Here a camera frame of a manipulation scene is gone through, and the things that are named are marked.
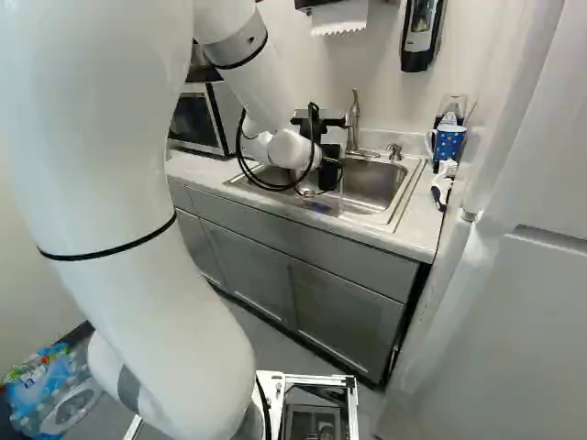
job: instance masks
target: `faucet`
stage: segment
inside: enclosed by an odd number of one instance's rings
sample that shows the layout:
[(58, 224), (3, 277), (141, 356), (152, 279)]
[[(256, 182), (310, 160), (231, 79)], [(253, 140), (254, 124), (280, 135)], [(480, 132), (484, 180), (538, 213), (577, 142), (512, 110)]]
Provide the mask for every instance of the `faucet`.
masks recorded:
[(391, 151), (391, 153), (389, 153), (389, 160), (391, 160), (393, 162), (399, 162), (400, 160), (402, 160), (404, 158), (402, 156), (402, 146), (401, 145), (389, 144), (386, 149), (388, 151)]
[(357, 89), (352, 89), (352, 105), (346, 113), (346, 128), (349, 131), (347, 138), (347, 149), (345, 153), (349, 156), (360, 156), (362, 158), (377, 159), (381, 154), (374, 151), (359, 148), (359, 92)]
[(352, 105), (347, 110), (347, 130), (349, 131), (349, 138), (347, 139), (347, 152), (357, 151), (359, 149), (359, 92), (357, 89), (352, 89)]

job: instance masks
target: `water bottle pack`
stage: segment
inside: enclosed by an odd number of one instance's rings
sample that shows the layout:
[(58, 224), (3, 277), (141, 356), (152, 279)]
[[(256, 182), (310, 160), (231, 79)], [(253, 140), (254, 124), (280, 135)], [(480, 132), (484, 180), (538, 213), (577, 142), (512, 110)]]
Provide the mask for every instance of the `water bottle pack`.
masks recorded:
[(41, 349), (4, 377), (15, 430), (37, 440), (59, 439), (102, 394), (85, 353), (66, 344)]

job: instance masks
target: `paper towel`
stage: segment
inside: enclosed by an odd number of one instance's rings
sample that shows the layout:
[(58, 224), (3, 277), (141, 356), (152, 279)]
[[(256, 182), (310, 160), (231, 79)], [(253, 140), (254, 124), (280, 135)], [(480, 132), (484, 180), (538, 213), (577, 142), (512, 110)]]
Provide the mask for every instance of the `paper towel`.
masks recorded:
[(369, 0), (345, 0), (312, 7), (313, 36), (355, 32), (367, 27)]

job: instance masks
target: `microwave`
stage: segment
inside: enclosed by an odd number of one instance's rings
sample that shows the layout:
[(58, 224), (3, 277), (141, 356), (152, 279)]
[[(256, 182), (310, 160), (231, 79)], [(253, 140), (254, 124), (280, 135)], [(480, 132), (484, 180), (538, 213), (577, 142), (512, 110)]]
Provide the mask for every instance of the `microwave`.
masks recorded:
[(231, 156), (241, 112), (242, 104), (226, 82), (187, 82), (173, 112), (167, 145)]

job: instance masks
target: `floor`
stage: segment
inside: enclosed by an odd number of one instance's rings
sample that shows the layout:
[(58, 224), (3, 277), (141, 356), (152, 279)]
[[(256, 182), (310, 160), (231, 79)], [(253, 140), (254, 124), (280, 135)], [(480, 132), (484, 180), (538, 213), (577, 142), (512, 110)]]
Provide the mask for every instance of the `floor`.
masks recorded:
[[(264, 323), (238, 305), (226, 301), (230, 311), (242, 325), (255, 350), (257, 368), (293, 374), (328, 375), (341, 373), (313, 352)], [(359, 436), (371, 438), (371, 429), (382, 408), (383, 395), (365, 386), (359, 388)], [(90, 413), (64, 440), (122, 440), (134, 414), (104, 395)], [(168, 440), (164, 434), (143, 426), (138, 440)]]

